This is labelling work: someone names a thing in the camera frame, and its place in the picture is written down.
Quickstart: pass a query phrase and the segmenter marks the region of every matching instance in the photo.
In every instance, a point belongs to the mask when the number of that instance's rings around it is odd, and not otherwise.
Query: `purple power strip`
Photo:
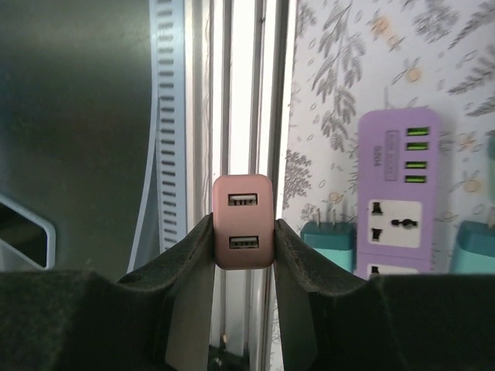
[[[439,127],[426,107],[361,118],[357,275],[430,271]]]

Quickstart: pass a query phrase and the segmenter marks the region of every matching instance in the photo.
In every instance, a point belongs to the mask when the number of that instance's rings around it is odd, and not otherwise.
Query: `usb port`
[[[256,237],[229,237],[230,249],[258,249],[260,247]]]
[[[258,195],[256,193],[229,195],[229,206],[254,206],[257,204]]]
[[[408,137],[422,137],[428,135],[429,132],[429,128],[409,128]]]
[[[414,141],[405,145],[407,151],[426,151],[428,149],[427,141]]]
[[[407,161],[405,168],[426,168],[426,161]]]
[[[424,175],[406,175],[406,183],[426,183],[426,176]]]

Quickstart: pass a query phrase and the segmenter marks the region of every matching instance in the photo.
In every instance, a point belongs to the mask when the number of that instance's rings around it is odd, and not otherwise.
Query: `green usb port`
[[[414,141],[412,143],[406,143],[405,149],[407,151],[426,151],[428,149],[428,142]]]
[[[426,183],[426,176],[424,175],[406,175],[406,183]]]
[[[424,135],[428,135],[429,132],[429,128],[409,128],[408,137],[421,137]]]
[[[407,161],[405,168],[426,168],[426,161]]]

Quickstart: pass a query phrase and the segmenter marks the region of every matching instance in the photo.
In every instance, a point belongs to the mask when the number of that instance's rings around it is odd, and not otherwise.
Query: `floral wallpaper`
[[[495,129],[495,0],[299,0],[283,217],[357,221],[357,122],[429,106],[442,116],[434,271],[463,220],[486,222]],[[275,306],[271,369],[282,370]]]

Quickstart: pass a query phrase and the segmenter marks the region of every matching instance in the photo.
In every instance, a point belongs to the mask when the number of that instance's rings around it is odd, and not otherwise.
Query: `pink usb charger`
[[[215,261],[225,270],[266,268],[275,248],[273,191],[264,175],[224,175],[213,184]]]

